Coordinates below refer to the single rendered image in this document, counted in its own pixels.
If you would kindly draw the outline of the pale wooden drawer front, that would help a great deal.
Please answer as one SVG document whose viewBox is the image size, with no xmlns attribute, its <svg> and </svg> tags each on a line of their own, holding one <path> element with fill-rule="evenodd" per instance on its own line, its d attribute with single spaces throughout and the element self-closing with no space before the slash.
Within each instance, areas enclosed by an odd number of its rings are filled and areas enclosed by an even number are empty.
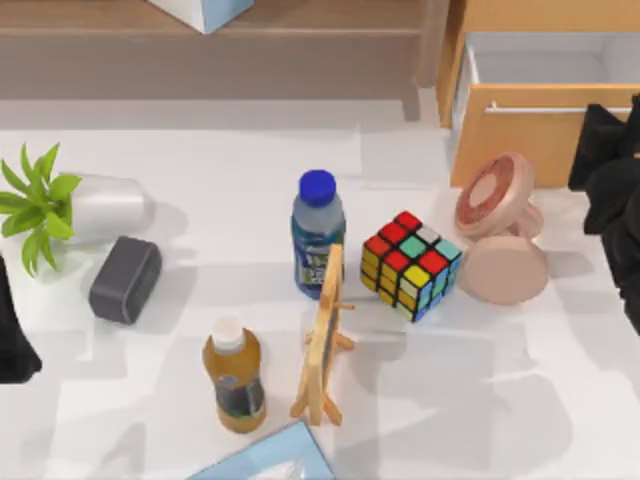
<svg viewBox="0 0 640 480">
<path fill-rule="evenodd" d="M 580 107 L 600 104 L 622 117 L 640 84 L 476 84 L 471 87 L 458 139 L 450 183 L 466 185 L 488 160 L 519 153 L 534 166 L 536 184 L 567 185 L 584 113 L 486 114 L 492 102 L 501 107 Z"/>
</svg>

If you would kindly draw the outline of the grey drawer inside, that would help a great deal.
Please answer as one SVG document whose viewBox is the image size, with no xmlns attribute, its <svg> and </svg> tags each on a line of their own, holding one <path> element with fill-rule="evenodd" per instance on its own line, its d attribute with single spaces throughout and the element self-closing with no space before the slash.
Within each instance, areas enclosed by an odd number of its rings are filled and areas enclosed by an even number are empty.
<svg viewBox="0 0 640 480">
<path fill-rule="evenodd" d="M 640 33 L 471 33 L 451 121 L 460 134 L 476 84 L 640 84 Z"/>
</svg>

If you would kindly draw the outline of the pink table fan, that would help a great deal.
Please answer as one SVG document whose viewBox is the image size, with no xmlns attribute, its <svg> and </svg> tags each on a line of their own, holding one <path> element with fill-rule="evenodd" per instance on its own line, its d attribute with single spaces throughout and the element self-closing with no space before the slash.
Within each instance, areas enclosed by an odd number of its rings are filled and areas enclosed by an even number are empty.
<svg viewBox="0 0 640 480">
<path fill-rule="evenodd" d="M 459 285 L 494 305 L 516 305 L 542 292 L 549 279 L 543 251 L 534 243 L 544 220 L 530 202 L 535 186 L 531 163 L 516 153 L 490 160 L 462 189 L 455 227 L 469 243 Z"/>
</svg>

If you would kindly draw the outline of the wooden cupboard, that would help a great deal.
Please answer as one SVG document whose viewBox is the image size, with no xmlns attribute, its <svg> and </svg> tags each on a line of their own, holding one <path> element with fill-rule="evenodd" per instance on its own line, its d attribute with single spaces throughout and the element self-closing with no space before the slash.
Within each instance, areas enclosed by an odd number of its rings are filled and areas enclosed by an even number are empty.
<svg viewBox="0 0 640 480">
<path fill-rule="evenodd" d="M 449 0 L 435 91 L 451 126 L 465 35 L 472 32 L 640 33 L 640 0 Z"/>
</svg>

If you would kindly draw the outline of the multicoloured puzzle cube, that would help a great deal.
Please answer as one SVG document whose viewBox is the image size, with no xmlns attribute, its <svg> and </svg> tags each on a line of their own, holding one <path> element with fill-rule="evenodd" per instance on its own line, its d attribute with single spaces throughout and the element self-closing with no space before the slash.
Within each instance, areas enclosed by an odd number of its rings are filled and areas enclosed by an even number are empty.
<svg viewBox="0 0 640 480">
<path fill-rule="evenodd" d="M 462 257 L 454 243 L 404 210 L 363 243 L 360 280 L 416 323 L 453 290 Z"/>
</svg>

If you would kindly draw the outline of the blue bottle with blue cap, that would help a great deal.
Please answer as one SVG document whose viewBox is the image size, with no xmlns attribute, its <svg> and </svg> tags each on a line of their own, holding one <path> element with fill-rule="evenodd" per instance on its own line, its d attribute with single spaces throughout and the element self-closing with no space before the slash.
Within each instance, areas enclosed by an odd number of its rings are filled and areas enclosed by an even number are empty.
<svg viewBox="0 0 640 480">
<path fill-rule="evenodd" d="M 318 300 L 323 288 L 330 248 L 344 244 L 346 217 L 337 183 L 324 169 L 305 172 L 293 202 L 291 233 L 294 280 L 301 292 Z"/>
</svg>

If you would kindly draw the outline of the wooden open shelf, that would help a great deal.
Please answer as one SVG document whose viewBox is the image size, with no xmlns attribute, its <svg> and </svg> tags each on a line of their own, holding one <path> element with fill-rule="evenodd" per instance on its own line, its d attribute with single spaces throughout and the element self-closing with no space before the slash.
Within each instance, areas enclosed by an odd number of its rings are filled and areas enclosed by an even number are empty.
<svg viewBox="0 0 640 480">
<path fill-rule="evenodd" d="M 399 99 L 450 0 L 256 0 L 203 35 L 147 0 L 0 0 L 0 99 Z"/>
</svg>

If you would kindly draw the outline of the wooden framed blackboard on stand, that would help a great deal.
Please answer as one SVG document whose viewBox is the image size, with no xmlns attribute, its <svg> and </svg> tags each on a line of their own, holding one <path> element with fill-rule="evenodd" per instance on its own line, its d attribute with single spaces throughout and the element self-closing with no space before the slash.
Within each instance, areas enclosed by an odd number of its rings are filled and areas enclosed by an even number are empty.
<svg viewBox="0 0 640 480">
<path fill-rule="evenodd" d="M 334 354 L 350 351 L 354 341 L 339 332 L 342 310 L 353 310 L 342 301 L 343 246 L 332 244 L 325 270 L 313 329 L 305 337 L 305 357 L 297 395 L 289 414 L 298 418 L 308 412 L 308 423 L 319 426 L 324 417 L 336 426 L 342 414 L 328 394 L 329 375 Z"/>
</svg>

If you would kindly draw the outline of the white and light blue box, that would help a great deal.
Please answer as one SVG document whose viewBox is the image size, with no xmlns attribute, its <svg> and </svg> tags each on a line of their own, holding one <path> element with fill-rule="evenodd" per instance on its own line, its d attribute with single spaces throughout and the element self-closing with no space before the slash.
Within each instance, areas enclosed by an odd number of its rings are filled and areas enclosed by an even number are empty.
<svg viewBox="0 0 640 480">
<path fill-rule="evenodd" d="M 255 0 L 147 0 L 201 34 L 210 34 L 255 5 Z"/>
</svg>

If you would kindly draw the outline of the amber bottle with white cap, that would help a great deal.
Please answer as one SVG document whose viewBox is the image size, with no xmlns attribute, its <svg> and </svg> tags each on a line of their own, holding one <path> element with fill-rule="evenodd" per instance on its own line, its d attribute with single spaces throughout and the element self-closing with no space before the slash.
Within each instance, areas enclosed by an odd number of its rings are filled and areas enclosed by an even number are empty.
<svg viewBox="0 0 640 480">
<path fill-rule="evenodd" d="M 213 324 L 202 360 L 214 387 L 218 418 L 235 433 L 256 430 L 266 417 L 261 359 L 258 338 L 239 320 L 221 318 Z"/>
</svg>

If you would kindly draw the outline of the light blue tissue box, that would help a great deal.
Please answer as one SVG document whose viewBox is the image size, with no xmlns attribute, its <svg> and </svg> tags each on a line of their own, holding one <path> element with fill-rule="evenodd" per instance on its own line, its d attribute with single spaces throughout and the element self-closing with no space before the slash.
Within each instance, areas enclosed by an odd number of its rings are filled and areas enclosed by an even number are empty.
<svg viewBox="0 0 640 480">
<path fill-rule="evenodd" d="M 304 420 L 295 421 L 186 480 L 337 480 Z"/>
</svg>

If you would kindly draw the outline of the dark grey rounded speaker box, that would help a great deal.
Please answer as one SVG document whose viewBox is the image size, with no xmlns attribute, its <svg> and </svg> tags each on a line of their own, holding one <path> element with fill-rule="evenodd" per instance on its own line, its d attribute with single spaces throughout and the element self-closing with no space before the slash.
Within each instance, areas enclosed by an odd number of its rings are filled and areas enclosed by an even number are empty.
<svg viewBox="0 0 640 480">
<path fill-rule="evenodd" d="M 89 289 L 96 317 L 134 324 L 162 271 L 162 254 L 150 241 L 120 236 L 109 251 Z"/>
</svg>

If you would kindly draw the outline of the green plant in white pot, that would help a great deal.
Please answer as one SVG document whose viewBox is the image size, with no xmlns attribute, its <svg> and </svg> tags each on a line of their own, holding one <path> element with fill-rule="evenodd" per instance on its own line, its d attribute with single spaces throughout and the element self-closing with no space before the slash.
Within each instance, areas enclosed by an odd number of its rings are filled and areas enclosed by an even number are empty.
<svg viewBox="0 0 640 480">
<path fill-rule="evenodd" d="M 10 190 L 0 189 L 0 236 L 22 235 L 20 259 L 26 273 L 39 273 L 44 259 L 57 271 L 56 243 L 109 241 L 143 225 L 149 200 L 134 179 L 54 171 L 60 144 L 32 160 L 26 144 L 20 148 L 21 172 L 0 157 L 0 177 Z"/>
</svg>

